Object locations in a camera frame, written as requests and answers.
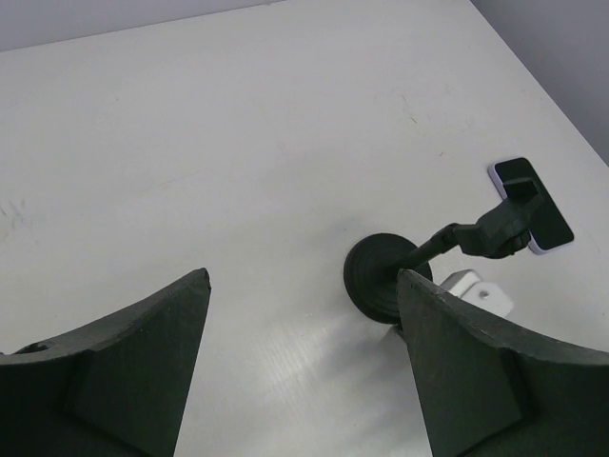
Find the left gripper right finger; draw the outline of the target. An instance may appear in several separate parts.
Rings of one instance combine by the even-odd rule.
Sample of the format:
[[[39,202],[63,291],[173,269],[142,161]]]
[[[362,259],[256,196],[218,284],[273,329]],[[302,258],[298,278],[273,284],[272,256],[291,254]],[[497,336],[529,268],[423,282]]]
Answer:
[[[550,338],[418,273],[397,299],[435,456],[605,456],[608,355]]]

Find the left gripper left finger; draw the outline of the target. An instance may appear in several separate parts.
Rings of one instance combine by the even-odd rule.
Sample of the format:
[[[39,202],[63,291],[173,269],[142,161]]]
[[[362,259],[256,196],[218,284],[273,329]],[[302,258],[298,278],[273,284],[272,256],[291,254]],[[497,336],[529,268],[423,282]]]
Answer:
[[[195,269],[133,305],[1,357],[4,456],[171,456],[211,295]]]

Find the black phone stand corner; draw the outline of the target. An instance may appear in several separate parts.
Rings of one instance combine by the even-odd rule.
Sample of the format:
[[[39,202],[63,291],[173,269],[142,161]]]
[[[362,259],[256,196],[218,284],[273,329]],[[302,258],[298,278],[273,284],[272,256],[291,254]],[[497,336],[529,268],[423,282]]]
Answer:
[[[474,224],[451,223],[416,246],[397,234],[377,233],[363,238],[344,261],[344,285],[356,308],[382,324],[397,325],[397,275],[411,269],[433,279],[429,262],[458,247],[462,253],[502,259],[527,247],[535,211],[544,197],[531,178],[504,184],[507,197]]]

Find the phone with lilac case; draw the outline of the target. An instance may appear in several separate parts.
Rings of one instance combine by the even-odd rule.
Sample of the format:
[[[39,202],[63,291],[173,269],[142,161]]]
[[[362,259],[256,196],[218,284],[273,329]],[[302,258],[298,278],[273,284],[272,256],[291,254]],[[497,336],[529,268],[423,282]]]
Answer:
[[[491,164],[488,175],[502,198],[507,197],[504,184],[519,178],[531,178],[539,187],[544,198],[543,204],[535,212],[531,226],[529,248],[537,255],[543,255],[575,241],[573,230],[560,212],[533,165],[524,157],[512,158]]]

